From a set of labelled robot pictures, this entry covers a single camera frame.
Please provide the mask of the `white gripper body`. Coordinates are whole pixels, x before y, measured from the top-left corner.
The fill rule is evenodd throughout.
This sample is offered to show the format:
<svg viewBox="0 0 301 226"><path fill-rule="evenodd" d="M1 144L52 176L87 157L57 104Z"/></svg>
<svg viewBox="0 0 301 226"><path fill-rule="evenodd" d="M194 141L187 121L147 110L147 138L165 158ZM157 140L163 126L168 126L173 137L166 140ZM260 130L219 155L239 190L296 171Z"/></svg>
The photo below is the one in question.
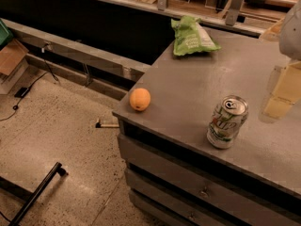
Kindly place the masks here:
<svg viewBox="0 0 301 226"><path fill-rule="evenodd" d="M291 59L301 60L301 0L284 18L279 35L279 51Z"/></svg>

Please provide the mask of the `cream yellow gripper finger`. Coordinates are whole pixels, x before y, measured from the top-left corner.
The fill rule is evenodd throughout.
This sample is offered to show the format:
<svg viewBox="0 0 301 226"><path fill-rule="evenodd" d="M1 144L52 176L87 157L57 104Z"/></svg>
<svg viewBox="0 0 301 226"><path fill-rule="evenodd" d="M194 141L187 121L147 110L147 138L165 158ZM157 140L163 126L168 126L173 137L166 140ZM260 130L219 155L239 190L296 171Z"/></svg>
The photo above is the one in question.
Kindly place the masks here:
<svg viewBox="0 0 301 226"><path fill-rule="evenodd" d="M263 113L274 119L284 117L301 99L301 62L291 60L279 70L277 82L264 107Z"/></svg>

